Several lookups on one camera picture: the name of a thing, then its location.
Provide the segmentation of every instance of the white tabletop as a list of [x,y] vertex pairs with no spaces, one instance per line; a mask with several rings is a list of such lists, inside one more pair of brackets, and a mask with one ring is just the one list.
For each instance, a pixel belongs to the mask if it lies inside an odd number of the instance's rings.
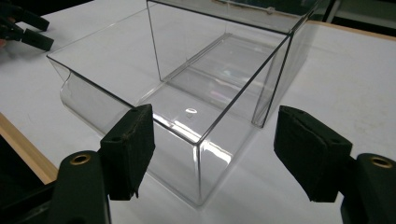
[[[96,0],[47,15],[66,46],[145,8],[144,0]],[[73,152],[97,150],[99,136],[62,105],[62,80],[47,52],[9,42],[0,49],[0,111],[56,166]],[[396,160],[396,41],[320,25],[313,48],[281,104],[300,108],[354,144]],[[191,208],[146,176],[140,198],[111,202],[113,223],[342,223],[336,203],[311,203],[274,153],[277,114],[231,165],[207,204]]]

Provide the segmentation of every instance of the black clamp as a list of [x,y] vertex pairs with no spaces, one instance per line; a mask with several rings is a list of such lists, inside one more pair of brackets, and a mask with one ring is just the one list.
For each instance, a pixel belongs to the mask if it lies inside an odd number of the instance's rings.
[[151,105],[130,109],[101,140],[101,148],[66,157],[57,180],[0,203],[0,223],[111,223],[108,198],[136,195],[153,156]]
[[310,201],[344,195],[345,224],[396,223],[396,162],[371,153],[350,157],[352,143],[303,110],[279,108],[275,153]]
[[47,31],[50,22],[36,14],[10,3],[0,3],[0,39],[21,41],[38,49],[50,50],[53,39],[30,29],[23,31],[8,18],[23,21],[41,31]]

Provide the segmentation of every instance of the table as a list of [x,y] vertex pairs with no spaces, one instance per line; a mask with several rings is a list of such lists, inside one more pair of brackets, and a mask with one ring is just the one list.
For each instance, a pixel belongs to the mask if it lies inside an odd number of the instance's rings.
[[[143,8],[143,0],[96,0],[45,16],[51,51]],[[56,166],[99,135],[68,112],[47,52],[10,42],[0,49],[0,111]],[[396,160],[396,39],[318,25],[306,63],[281,104],[298,107],[339,132],[352,156]],[[342,223],[336,203],[311,203],[274,153],[277,114],[252,136],[205,206],[194,209],[150,176],[140,198],[111,202],[113,223]]]

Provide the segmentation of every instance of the clear acrylic box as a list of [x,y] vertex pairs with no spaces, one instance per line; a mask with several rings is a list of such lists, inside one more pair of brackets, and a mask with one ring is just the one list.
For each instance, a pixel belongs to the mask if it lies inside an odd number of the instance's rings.
[[99,133],[152,104],[148,168],[202,205],[304,63],[321,1],[158,0],[49,55],[64,105]]

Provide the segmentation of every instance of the brass screw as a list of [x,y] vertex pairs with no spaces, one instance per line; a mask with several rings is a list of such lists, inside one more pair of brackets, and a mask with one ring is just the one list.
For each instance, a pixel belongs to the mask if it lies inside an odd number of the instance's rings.
[[385,160],[383,158],[379,158],[379,157],[372,157],[371,162],[372,162],[372,164],[379,166],[381,168],[385,168],[385,169],[390,169],[393,166],[392,163],[390,163],[390,161]]
[[81,154],[77,155],[73,160],[70,161],[70,164],[72,165],[81,165],[84,164],[85,162],[89,161],[91,159],[91,156],[89,154]]

